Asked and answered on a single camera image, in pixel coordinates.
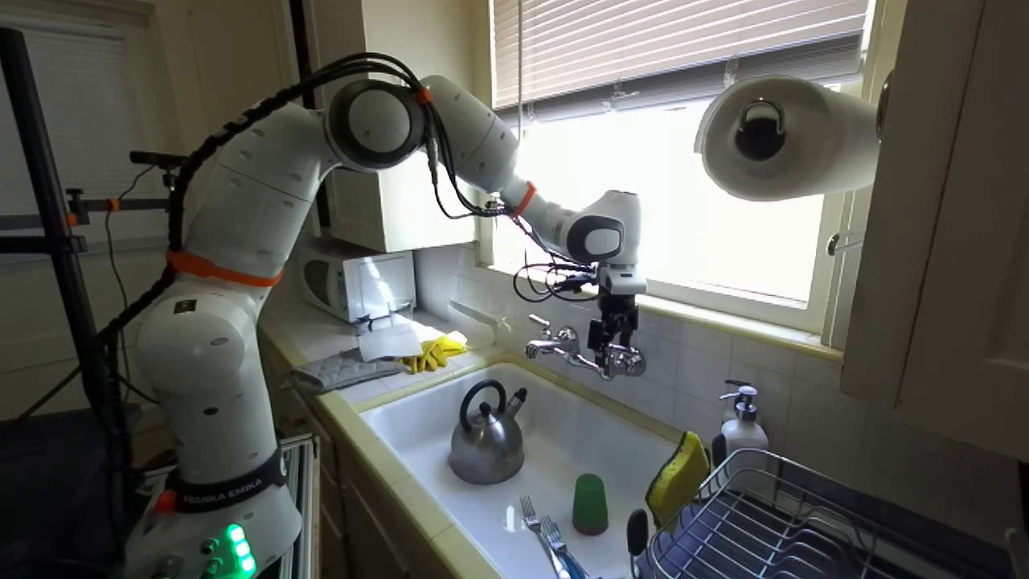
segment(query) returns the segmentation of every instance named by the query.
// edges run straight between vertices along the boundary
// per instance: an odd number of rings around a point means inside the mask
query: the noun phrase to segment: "soap dispenser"
[[[768,449],[768,435],[760,421],[760,391],[751,384],[727,381],[733,393],[722,393],[721,398],[733,401],[733,416],[721,424],[721,435],[709,445],[713,464],[727,459],[739,449]]]

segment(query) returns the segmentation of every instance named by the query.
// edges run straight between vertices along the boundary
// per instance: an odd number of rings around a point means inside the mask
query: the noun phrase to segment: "dish rack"
[[[676,528],[659,531],[644,579],[686,576],[1012,576],[1001,547],[862,497],[788,458],[736,450]]]

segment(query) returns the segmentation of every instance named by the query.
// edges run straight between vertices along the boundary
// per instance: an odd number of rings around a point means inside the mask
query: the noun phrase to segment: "white sink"
[[[526,391],[526,401],[518,412],[524,467],[498,485],[468,485],[445,467],[458,398],[483,381],[498,381],[509,395],[519,387]],[[588,576],[626,576],[622,524],[634,508],[644,508],[648,480],[676,450],[676,441],[644,421],[637,424],[622,412],[585,401],[512,365],[463,375],[365,410],[359,417],[501,576],[554,576],[540,545],[519,524],[519,497],[531,497],[535,512],[562,528],[571,558]],[[597,537],[581,537],[571,528],[578,472],[605,480],[607,531]]]

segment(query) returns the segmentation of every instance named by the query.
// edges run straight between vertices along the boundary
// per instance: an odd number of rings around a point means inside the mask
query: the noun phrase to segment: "silver kettle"
[[[480,412],[468,416],[471,398],[483,391],[495,391],[498,407],[490,410],[489,401],[480,401]],[[519,450],[519,429],[513,421],[519,401],[524,401],[524,391],[518,391],[509,401],[503,387],[495,381],[474,384],[463,401],[458,401],[458,416],[455,416],[455,429],[449,438],[449,471],[471,484],[471,485],[495,485],[501,480],[512,480],[519,464],[524,464],[524,450]]]

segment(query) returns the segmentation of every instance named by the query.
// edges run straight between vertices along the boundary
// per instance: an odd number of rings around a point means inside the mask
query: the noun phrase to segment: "sink faucet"
[[[639,377],[647,369],[647,356],[639,348],[607,344],[597,360],[585,356],[578,348],[578,332],[571,325],[562,325],[554,332],[554,325],[540,315],[526,315],[533,325],[544,328],[544,339],[524,344],[524,356],[535,353],[556,353],[569,365],[588,368],[591,375],[612,381],[614,375]]]

